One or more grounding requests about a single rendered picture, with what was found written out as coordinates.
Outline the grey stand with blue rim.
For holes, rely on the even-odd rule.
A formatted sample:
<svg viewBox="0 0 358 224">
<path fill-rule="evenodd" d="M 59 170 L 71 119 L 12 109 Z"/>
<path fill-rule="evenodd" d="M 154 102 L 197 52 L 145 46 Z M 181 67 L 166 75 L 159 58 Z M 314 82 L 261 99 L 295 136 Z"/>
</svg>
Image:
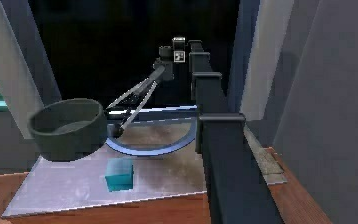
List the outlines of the grey stand with blue rim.
<svg viewBox="0 0 358 224">
<path fill-rule="evenodd" d="M 148 150 L 115 140 L 73 162 L 39 158 L 6 218 L 207 194 L 217 224 L 284 224 L 244 135 L 242 115 L 196 117 L 189 131 Z"/>
</svg>

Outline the dark grey bowl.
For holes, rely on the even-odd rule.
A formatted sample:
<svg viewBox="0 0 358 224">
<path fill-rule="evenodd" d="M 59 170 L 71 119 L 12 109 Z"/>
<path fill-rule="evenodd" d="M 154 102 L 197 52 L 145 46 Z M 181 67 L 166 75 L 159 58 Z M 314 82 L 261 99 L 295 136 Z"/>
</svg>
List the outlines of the dark grey bowl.
<svg viewBox="0 0 358 224">
<path fill-rule="evenodd" d="M 94 153 L 105 143 L 107 117 L 98 101 L 62 100 L 33 114 L 28 131 L 44 159 L 70 162 Z"/>
</svg>

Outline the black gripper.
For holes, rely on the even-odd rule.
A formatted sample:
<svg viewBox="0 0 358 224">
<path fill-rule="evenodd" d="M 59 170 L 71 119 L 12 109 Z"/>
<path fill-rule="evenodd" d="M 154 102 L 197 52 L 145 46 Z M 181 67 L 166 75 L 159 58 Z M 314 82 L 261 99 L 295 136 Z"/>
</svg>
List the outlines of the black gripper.
<svg viewBox="0 0 358 224">
<path fill-rule="evenodd" d="M 159 57 L 153 63 L 153 68 L 158 69 L 159 67 L 164 68 L 163 73 L 160 75 L 160 79 L 162 81 L 171 81 L 174 79 L 173 50 L 171 46 L 159 47 Z M 107 106 L 108 109 L 114 108 L 118 103 L 125 100 L 126 98 L 130 98 L 132 104 L 138 103 L 138 106 L 135 109 L 129 107 L 126 110 L 126 117 L 120 123 L 116 123 L 114 125 L 114 129 L 111 134 L 113 138 L 119 138 L 123 134 L 124 130 L 131 124 L 131 122 L 135 119 L 135 117 L 150 99 L 156 85 L 157 81 L 148 77 L 133 86 L 131 89 L 127 90 Z"/>
</svg>

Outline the teal box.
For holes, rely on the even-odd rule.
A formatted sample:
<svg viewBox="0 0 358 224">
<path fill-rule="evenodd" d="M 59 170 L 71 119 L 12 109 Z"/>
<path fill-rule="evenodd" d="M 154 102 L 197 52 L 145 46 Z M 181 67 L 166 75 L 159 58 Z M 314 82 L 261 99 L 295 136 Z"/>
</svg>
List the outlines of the teal box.
<svg viewBox="0 0 358 224">
<path fill-rule="evenodd" d="M 112 158 L 107 162 L 105 180 L 110 192 L 133 188 L 133 161 L 129 158 Z"/>
</svg>

